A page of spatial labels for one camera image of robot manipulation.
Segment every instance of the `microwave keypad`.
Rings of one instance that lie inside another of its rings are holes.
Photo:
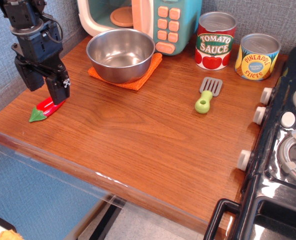
[[[168,40],[169,42],[162,42],[159,41],[156,44],[156,49],[159,52],[166,53],[166,54],[172,54],[176,47],[172,43],[176,43],[179,40],[179,34],[177,31],[179,31],[180,23],[177,21],[179,20],[181,15],[181,11],[178,8],[171,8],[169,10],[166,6],[160,6],[158,8],[158,16],[160,17],[158,19],[158,39],[162,41]]]

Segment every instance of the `gray wall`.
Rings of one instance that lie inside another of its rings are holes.
[[[44,12],[53,15],[63,27],[64,52],[78,44],[86,33],[78,18],[76,0],[48,0]],[[238,20],[235,43],[250,33],[275,35],[282,43],[281,53],[296,46],[296,0],[203,0],[202,13],[224,11]],[[10,23],[0,10],[0,110],[26,89],[19,77],[10,49],[16,41]]]
[[[238,20],[235,43],[251,33],[276,36],[281,53],[296,46],[296,0],[203,0],[202,14],[223,11]]]

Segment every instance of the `toy kitchen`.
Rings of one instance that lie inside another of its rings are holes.
[[[218,202],[204,239],[214,239],[224,212],[236,215],[228,239],[296,239],[296,47],[274,88],[265,88],[254,122],[254,150],[243,150],[241,203]]]

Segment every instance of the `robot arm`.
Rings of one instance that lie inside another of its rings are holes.
[[[70,79],[59,58],[62,30],[43,12],[45,6],[44,0],[0,0],[0,9],[19,42],[12,49],[21,78],[30,91],[43,86],[45,78],[53,103],[58,105],[70,96]]]

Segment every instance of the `teal microwave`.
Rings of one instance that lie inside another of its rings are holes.
[[[198,28],[202,0],[77,0],[82,27],[91,36],[114,28],[148,34],[156,51],[179,54]]]

